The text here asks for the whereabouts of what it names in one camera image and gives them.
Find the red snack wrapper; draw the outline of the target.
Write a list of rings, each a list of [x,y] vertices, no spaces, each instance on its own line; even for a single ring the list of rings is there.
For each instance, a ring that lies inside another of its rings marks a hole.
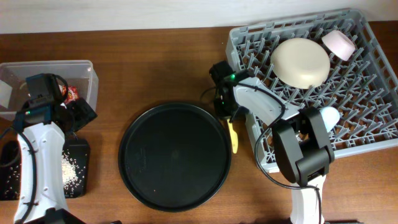
[[[65,93],[68,93],[67,99],[64,101],[65,104],[68,104],[68,103],[78,100],[80,98],[80,96],[78,94],[77,87],[69,86],[68,88],[66,88],[65,85],[60,85],[59,87],[60,87],[62,95],[64,95]]]

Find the yellow plastic spoon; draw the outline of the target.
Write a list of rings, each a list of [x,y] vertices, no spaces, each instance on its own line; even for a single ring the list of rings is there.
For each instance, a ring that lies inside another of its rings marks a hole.
[[[233,129],[233,124],[230,121],[230,119],[227,119],[227,125],[228,125],[229,135],[230,135],[230,138],[231,138],[232,152],[233,152],[233,154],[236,154],[238,152],[238,144],[239,144],[238,134]]]

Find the large cream bowl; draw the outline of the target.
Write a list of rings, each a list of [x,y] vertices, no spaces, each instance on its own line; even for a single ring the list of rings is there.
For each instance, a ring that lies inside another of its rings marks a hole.
[[[300,89],[322,85],[330,71],[326,50],[304,38],[293,38],[279,44],[271,54],[271,64],[279,80]]]

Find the light blue cup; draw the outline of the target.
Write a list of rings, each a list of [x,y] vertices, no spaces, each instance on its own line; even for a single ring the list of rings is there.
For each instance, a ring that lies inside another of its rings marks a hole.
[[[340,120],[340,114],[337,109],[327,106],[320,110],[326,131],[329,133]]]

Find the pink bowl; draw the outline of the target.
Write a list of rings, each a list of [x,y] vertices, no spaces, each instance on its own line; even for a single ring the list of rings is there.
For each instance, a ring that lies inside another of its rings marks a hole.
[[[348,61],[355,51],[354,43],[344,33],[333,30],[322,37],[325,46],[338,58]]]

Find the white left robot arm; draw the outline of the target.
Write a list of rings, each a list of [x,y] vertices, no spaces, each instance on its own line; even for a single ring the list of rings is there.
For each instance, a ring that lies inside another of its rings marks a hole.
[[[21,189],[14,223],[81,223],[68,209],[62,180],[65,136],[97,117],[83,98],[66,105],[29,100],[10,129],[21,152]]]

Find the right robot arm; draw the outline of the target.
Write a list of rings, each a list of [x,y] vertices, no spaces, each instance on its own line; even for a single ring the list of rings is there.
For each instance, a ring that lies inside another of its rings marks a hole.
[[[292,193],[291,223],[324,223],[322,188],[335,160],[328,133],[340,120],[339,112],[330,106],[322,109],[295,109],[268,90],[247,70],[234,72],[231,68],[209,71],[216,88],[215,107],[229,119],[241,108],[254,113],[271,133],[275,159],[283,184],[263,174],[279,187]]]

